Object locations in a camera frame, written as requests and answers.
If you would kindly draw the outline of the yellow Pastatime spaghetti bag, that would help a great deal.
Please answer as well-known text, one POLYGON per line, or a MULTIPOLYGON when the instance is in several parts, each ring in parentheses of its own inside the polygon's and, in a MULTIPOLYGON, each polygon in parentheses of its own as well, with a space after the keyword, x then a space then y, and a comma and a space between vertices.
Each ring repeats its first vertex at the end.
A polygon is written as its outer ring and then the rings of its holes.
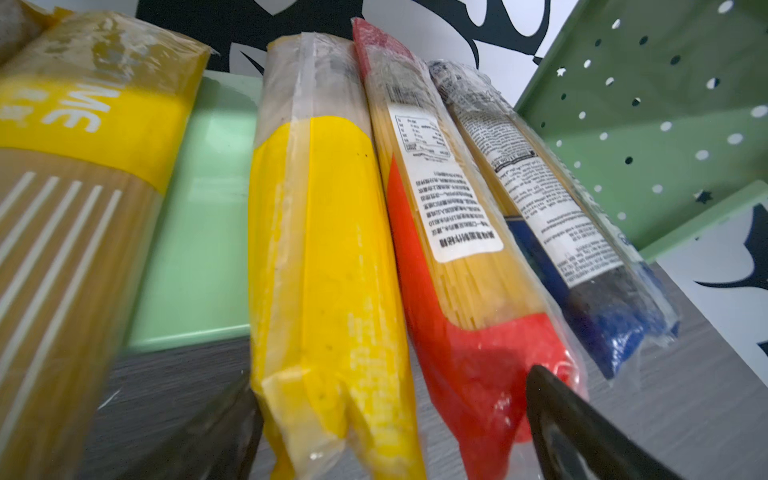
POLYGON ((1 475, 71 479, 211 49, 71 15, 1 69, 1 475))

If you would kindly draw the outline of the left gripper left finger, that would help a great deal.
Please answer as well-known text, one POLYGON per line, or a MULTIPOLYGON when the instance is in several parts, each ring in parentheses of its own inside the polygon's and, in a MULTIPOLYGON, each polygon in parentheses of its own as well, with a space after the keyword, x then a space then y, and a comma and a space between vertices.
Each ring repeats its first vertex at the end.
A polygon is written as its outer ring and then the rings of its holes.
POLYGON ((157 448, 119 475, 121 479, 247 479, 262 438, 264 419, 250 373, 209 402, 157 448))

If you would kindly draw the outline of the red spaghetti pack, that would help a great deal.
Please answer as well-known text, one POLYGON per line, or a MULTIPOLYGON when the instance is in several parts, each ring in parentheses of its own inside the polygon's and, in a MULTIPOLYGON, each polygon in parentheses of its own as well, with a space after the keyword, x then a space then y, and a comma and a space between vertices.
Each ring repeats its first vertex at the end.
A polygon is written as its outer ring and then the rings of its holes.
POLYGON ((562 312, 530 267, 426 64, 352 19, 405 317, 430 399, 471 479, 505 479, 532 439, 526 378, 583 392, 562 312))

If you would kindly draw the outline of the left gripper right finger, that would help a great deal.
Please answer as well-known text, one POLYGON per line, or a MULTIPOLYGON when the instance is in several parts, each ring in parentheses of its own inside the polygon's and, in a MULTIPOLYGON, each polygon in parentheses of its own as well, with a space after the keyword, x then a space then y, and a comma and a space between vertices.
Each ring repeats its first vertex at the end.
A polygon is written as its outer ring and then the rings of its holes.
POLYGON ((678 479, 573 392, 535 365, 526 378, 527 417, 545 479, 678 479))

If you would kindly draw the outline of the brown cardboard pasta box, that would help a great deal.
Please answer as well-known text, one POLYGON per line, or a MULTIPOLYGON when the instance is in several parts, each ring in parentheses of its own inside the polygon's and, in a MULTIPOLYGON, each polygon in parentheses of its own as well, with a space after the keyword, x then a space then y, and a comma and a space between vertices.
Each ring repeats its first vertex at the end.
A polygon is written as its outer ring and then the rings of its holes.
POLYGON ((346 449, 375 479, 422 479, 406 322, 354 44, 268 47, 248 193, 251 387, 276 479, 346 449))

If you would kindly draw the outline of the grey blue spaghetti pack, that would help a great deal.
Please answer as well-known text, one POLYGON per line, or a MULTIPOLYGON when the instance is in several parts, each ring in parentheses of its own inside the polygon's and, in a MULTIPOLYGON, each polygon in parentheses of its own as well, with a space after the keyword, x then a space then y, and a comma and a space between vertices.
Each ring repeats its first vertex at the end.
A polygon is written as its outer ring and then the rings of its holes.
POLYGON ((639 252, 482 72, 428 64, 431 78, 530 264, 603 377, 680 319, 639 252))

